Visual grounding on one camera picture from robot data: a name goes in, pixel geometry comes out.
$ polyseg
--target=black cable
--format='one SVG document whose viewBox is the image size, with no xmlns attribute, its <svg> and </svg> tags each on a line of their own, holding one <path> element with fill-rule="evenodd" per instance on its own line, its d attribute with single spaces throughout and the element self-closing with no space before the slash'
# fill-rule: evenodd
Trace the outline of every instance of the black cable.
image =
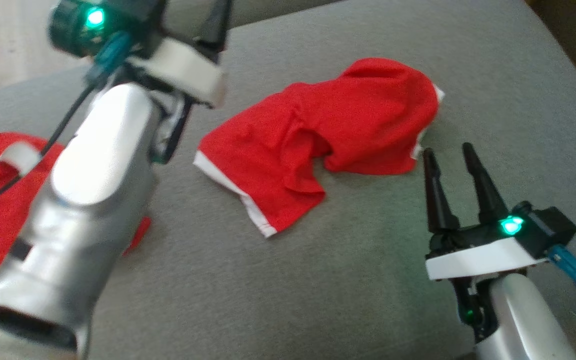
<svg viewBox="0 0 576 360">
<path fill-rule="evenodd" d="M 59 137 L 62 135 L 62 132 L 64 132 L 64 129 L 66 129 L 66 125 L 70 123 L 71 119 L 75 115 L 75 112 L 77 112 L 77 109 L 79 109 L 82 106 L 84 101 L 86 101 L 86 98 L 90 95 L 90 93 L 92 93 L 94 89 L 95 87 L 92 85 L 87 86 L 86 89 L 84 89 L 84 91 L 81 92 L 77 100 L 75 100 L 75 102 L 71 105 L 70 109 L 68 109 L 68 112 L 66 112 L 66 115 L 63 117 L 63 120 L 59 123 L 55 131 L 52 133 L 50 139 L 48 139 L 48 142 L 46 142 L 45 146 L 39 152 L 41 158 L 45 157 L 45 155 L 50 151 L 53 145 L 57 143 L 57 139 L 59 139 Z M 2 186 L 0 189 L 0 196 L 4 194 L 6 191 L 8 191 L 15 184 L 17 184 L 19 180 L 21 180 L 21 178 L 22 177 L 20 175 L 17 175 L 12 180 L 7 182 L 4 186 Z"/>
</svg>

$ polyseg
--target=wooden floor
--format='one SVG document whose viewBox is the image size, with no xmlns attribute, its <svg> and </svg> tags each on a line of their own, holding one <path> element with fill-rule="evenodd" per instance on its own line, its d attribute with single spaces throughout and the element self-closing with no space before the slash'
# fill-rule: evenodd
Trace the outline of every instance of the wooden floor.
<svg viewBox="0 0 576 360">
<path fill-rule="evenodd" d="M 55 51 L 46 25 L 57 0 L 0 0 L 0 88 L 85 60 Z"/>
</svg>

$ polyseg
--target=green light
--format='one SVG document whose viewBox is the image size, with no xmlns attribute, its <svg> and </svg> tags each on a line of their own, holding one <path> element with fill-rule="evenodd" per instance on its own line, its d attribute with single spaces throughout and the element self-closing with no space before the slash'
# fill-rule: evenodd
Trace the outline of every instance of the green light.
<svg viewBox="0 0 576 360">
<path fill-rule="evenodd" d="M 501 221 L 501 228 L 503 232 L 508 235 L 515 235 L 522 229 L 524 219 L 517 216 L 508 216 Z"/>
<path fill-rule="evenodd" d="M 92 7 L 92 9 L 88 11 L 86 26 L 91 29 L 98 28 L 103 25 L 105 20 L 104 18 L 104 10 L 99 7 Z"/>
</svg>

